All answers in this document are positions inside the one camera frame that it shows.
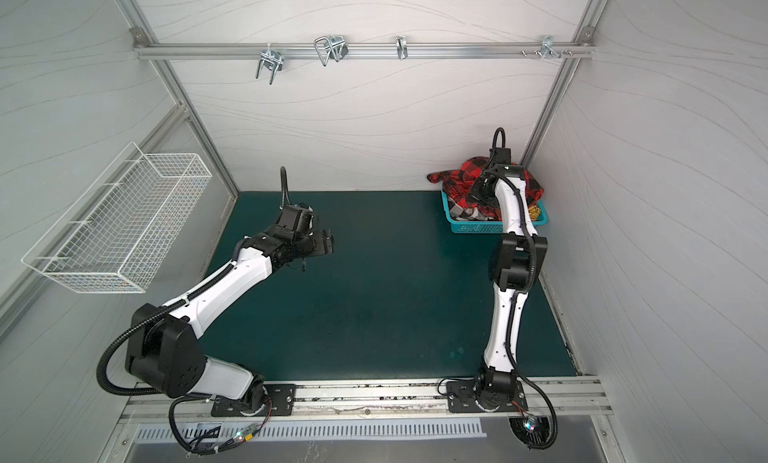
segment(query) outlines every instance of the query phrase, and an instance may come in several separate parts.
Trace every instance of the black mounting plate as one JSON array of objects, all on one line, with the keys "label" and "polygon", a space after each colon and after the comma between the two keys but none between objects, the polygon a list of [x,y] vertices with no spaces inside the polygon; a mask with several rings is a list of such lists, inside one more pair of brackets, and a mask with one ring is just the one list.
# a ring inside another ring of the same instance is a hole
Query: black mounting plate
[{"label": "black mounting plate", "polygon": [[448,411],[451,413],[503,413],[508,411],[517,412],[517,403],[523,410],[528,410],[528,403],[525,400],[523,392],[523,383],[518,380],[514,383],[514,403],[505,402],[497,410],[486,410],[478,406],[475,398],[475,381],[448,381],[446,383],[446,392],[448,396]]},{"label": "black mounting plate", "polygon": [[[293,399],[296,396],[296,385],[264,385],[266,396],[272,400],[272,416],[289,416],[293,411]],[[217,396],[214,407],[210,409],[210,415],[215,418],[226,416],[243,416],[234,406],[239,405],[236,400],[230,400],[223,396]],[[259,409],[254,415],[266,416],[270,409],[266,406]]]}]

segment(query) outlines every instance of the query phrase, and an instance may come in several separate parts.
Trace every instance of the metal hook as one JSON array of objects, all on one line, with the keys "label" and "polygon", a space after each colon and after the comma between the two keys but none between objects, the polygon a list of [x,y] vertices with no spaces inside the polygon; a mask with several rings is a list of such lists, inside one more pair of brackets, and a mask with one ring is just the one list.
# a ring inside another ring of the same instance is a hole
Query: metal hook
[{"label": "metal hook", "polygon": [[350,52],[350,49],[346,47],[344,36],[321,36],[315,40],[315,51],[320,56],[322,65],[326,66],[331,56],[333,56],[333,60],[336,63],[339,63]]},{"label": "metal hook", "polygon": [[398,36],[395,38],[395,45],[397,46],[397,59],[405,60],[408,57],[408,42],[405,36]]},{"label": "metal hook", "polygon": [[549,58],[550,56],[559,58],[562,56],[562,52],[552,48],[553,43],[554,40],[552,39],[552,36],[544,36],[544,40],[542,41],[542,48],[536,52],[539,59],[543,60],[544,58]]},{"label": "metal hook", "polygon": [[259,66],[256,67],[257,80],[259,79],[259,74],[261,73],[262,68],[266,68],[272,72],[272,74],[270,74],[270,84],[272,84],[275,80],[275,74],[278,71],[283,70],[283,57],[277,51],[267,47],[266,50],[261,52],[261,56],[259,57]]}]

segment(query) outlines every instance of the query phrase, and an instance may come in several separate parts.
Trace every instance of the side wall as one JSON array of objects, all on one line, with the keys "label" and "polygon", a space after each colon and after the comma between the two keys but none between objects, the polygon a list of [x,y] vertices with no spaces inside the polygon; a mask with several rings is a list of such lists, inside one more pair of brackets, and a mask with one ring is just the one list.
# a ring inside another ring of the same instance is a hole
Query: side wall
[{"label": "side wall", "polygon": [[[43,231],[174,105],[127,29],[112,0],[0,0],[0,295]],[[160,151],[203,155],[187,123]],[[98,458],[124,405],[96,384],[101,351],[139,305],[198,280],[229,203],[215,176],[144,295],[44,287],[0,343],[0,459]],[[119,356],[114,363],[111,377],[129,385]]]},{"label": "side wall", "polygon": [[768,458],[768,0],[610,0],[532,171],[628,461]]}]

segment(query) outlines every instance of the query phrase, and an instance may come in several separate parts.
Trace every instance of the red plaid shirt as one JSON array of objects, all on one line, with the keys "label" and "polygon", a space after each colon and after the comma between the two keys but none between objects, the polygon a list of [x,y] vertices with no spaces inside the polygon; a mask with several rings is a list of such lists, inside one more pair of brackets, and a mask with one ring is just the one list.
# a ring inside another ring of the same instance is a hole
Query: red plaid shirt
[{"label": "red plaid shirt", "polygon": [[[469,189],[478,179],[485,163],[486,156],[475,156],[466,160],[460,170],[448,170],[433,172],[427,175],[429,182],[441,182],[442,190],[448,196],[448,208],[451,217],[463,219],[501,220],[502,210],[498,206],[483,205],[469,195]],[[544,194],[544,189],[533,178],[533,175],[525,170],[525,199],[531,206]]]}]

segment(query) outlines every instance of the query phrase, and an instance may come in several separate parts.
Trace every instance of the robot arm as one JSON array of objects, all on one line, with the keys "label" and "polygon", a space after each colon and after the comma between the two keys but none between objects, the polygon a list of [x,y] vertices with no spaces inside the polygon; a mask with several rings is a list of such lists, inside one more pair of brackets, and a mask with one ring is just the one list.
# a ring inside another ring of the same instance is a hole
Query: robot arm
[{"label": "robot arm", "polygon": [[[219,395],[239,402],[244,412],[263,403],[260,375],[202,353],[197,340],[248,289],[294,259],[332,253],[327,230],[312,231],[312,208],[287,205],[273,226],[241,240],[233,258],[188,292],[165,303],[170,310],[130,336],[125,368],[152,388],[178,398],[189,393]],[[158,311],[145,305],[134,325]]]},{"label": "robot arm", "polygon": [[530,449],[547,449],[557,438],[557,416],[547,395],[517,365],[522,311],[528,292],[538,279],[547,239],[539,237],[533,227],[525,202],[525,171],[510,164],[508,149],[497,149],[494,144],[488,165],[471,194],[479,201],[497,199],[504,224],[488,264],[494,289],[493,324],[483,353],[483,366],[475,377],[475,404],[489,412],[515,407],[523,411],[527,406],[520,380],[524,381],[543,397],[551,417],[546,421],[528,414],[522,420],[510,419],[510,425],[515,436]]}]

